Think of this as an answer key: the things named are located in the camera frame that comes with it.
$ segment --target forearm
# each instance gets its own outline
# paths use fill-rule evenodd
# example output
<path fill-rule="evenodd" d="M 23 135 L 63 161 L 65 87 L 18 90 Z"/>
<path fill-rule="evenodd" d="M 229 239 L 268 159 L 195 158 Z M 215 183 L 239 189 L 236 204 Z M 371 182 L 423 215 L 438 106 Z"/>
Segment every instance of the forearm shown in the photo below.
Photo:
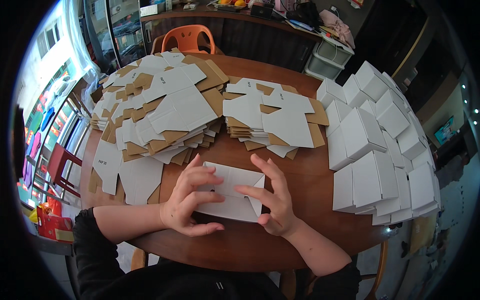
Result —
<path fill-rule="evenodd" d="M 98 206 L 93 209 L 98 228 L 118 244 L 142 234 L 166 229 L 160 218 L 163 204 Z"/>
<path fill-rule="evenodd" d="M 325 276 L 349 264 L 352 259 L 339 246 L 300 219 L 295 229 L 284 236 L 300 253 L 308 267 L 317 276 Z"/>

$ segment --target black sleeve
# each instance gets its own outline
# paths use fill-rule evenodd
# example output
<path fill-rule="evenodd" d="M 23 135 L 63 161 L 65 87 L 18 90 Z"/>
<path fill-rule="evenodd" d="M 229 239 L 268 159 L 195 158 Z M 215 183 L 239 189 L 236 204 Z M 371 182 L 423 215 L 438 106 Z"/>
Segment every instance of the black sleeve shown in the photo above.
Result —
<path fill-rule="evenodd" d="M 355 299 L 361 281 L 360 271 L 353 263 L 338 272 L 319 277 L 313 285 L 309 300 Z"/>
<path fill-rule="evenodd" d="M 117 245 L 98 229 L 93 208 L 82 210 L 75 218 L 73 251 L 82 299 L 98 298 L 109 284 L 125 275 L 116 259 Z"/>

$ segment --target red stool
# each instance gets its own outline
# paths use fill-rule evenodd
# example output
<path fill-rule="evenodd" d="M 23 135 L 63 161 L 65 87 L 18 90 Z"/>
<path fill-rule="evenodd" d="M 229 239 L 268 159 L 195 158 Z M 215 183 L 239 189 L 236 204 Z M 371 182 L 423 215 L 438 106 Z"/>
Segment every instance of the red stool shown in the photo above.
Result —
<path fill-rule="evenodd" d="M 71 187 L 75 187 L 71 182 L 62 177 L 63 169 L 67 160 L 82 166 L 82 161 L 77 158 L 75 155 L 63 148 L 59 143 L 55 144 L 53 147 L 52 155 L 48 161 L 47 171 L 50 174 L 50 177 L 53 179 L 53 182 L 64 188 L 66 191 L 71 192 L 75 196 L 80 198 L 80 194 L 74 191 Z"/>

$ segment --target black top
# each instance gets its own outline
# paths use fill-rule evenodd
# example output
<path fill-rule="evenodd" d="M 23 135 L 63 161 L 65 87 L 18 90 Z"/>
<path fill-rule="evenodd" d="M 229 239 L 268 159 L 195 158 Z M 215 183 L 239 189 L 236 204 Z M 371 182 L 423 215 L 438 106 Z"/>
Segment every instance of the black top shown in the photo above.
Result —
<path fill-rule="evenodd" d="M 98 229 L 93 208 L 75 218 L 73 250 L 82 299 L 265 299 L 285 296 L 264 273 L 199 268 L 166 259 L 125 274 L 116 260 L 117 245 Z M 356 266 L 316 280 L 309 299 L 355 299 L 360 282 Z"/>

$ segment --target chair backrest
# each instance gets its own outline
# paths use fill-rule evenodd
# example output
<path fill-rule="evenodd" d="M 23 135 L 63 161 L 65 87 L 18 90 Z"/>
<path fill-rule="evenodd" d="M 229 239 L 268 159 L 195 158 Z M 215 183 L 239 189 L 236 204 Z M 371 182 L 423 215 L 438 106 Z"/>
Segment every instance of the chair backrest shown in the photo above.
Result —
<path fill-rule="evenodd" d="M 189 50 L 194 50 L 195 52 L 198 52 L 197 38 L 201 32 L 205 32 L 207 34 L 208 38 L 210 39 L 210 53 L 215 54 L 216 47 L 213 41 L 212 33 L 206 26 L 199 24 L 181 26 L 170 30 L 163 39 L 162 52 L 167 50 L 167 42 L 172 36 L 177 40 L 180 51 L 188 52 Z"/>

